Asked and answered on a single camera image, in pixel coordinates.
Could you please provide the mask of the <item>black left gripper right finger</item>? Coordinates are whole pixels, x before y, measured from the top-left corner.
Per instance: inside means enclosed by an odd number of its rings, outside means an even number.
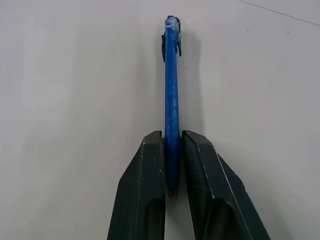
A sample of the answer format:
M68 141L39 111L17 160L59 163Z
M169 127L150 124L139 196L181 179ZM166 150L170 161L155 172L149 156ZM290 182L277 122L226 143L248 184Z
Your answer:
M238 175L203 135L181 137L195 240L271 240Z

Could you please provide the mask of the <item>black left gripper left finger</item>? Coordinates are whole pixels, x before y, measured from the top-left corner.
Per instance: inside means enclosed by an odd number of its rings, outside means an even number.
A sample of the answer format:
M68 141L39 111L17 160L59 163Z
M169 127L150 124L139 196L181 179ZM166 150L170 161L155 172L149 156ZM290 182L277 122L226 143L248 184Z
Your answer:
M119 180L106 240L164 240L164 145L159 130L146 135Z

